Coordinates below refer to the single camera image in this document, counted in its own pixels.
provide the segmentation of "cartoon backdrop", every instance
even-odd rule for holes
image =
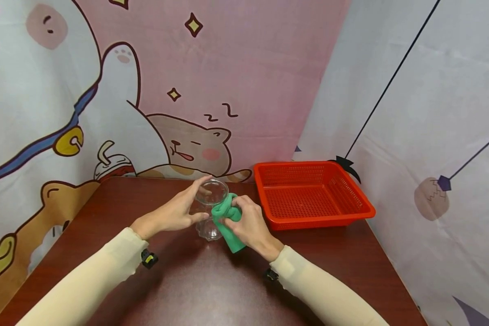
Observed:
[[[294,159],[362,182],[429,325],[489,326],[489,0],[353,0]]]
[[[0,310],[111,176],[289,160],[348,0],[0,0]]]

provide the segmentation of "cartoon cup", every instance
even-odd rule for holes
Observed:
[[[125,155],[116,154],[107,156],[105,152],[114,145],[114,141],[108,140],[98,150],[98,160],[94,171],[94,179],[103,182],[114,176],[136,176],[134,165]]]

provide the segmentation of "hand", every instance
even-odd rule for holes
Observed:
[[[221,219],[220,223],[232,230],[245,245],[257,251],[265,260],[275,261],[284,244],[274,238],[266,227],[261,206],[246,195],[234,198],[232,206],[241,207],[241,220],[234,222],[231,219]]]
[[[208,213],[189,214],[190,206],[196,198],[200,185],[211,179],[204,176],[197,179],[189,188],[183,190],[170,199],[168,203],[139,217],[130,226],[142,240],[148,240],[159,231],[174,231],[185,229],[194,223],[209,217]]]

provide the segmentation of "beige sleeve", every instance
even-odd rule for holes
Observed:
[[[352,289],[285,246],[270,266],[283,288],[306,303],[326,325],[387,326]]]
[[[147,246],[125,228],[56,284],[17,325],[83,325],[105,296],[135,273]]]

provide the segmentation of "sparkle star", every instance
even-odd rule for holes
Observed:
[[[181,97],[181,94],[179,94],[179,92],[176,90],[175,87],[172,87],[172,89],[167,93],[168,96],[170,96],[170,98],[176,102],[180,97]]]
[[[111,4],[114,4],[116,6],[120,6],[121,8],[124,8],[125,10],[129,10],[129,0],[109,0]]]
[[[193,37],[196,37],[203,28],[203,24],[201,24],[201,21],[197,20],[194,13],[190,13],[190,19],[185,23],[185,27]]]

